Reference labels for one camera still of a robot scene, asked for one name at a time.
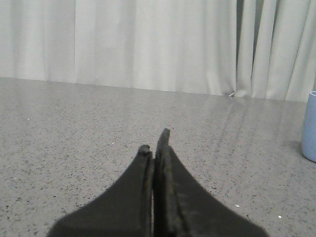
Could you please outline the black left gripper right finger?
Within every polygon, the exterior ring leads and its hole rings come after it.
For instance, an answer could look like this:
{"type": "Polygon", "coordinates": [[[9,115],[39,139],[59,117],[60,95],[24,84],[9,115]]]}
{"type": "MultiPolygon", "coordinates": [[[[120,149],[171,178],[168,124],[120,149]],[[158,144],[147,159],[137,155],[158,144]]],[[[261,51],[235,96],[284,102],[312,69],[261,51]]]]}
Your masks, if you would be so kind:
{"type": "Polygon", "coordinates": [[[154,172],[156,237],[266,237],[261,227],[236,214],[207,192],[169,145],[159,137],[154,172]]]}

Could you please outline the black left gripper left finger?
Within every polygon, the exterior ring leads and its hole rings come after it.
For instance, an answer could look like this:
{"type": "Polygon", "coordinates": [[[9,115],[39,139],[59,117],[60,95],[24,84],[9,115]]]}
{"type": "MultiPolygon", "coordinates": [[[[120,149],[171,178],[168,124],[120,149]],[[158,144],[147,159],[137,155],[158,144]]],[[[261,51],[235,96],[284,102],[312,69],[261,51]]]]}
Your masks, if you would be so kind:
{"type": "Polygon", "coordinates": [[[59,219],[49,237],[150,237],[153,153],[139,147],[126,171],[99,197],[59,219]]]}

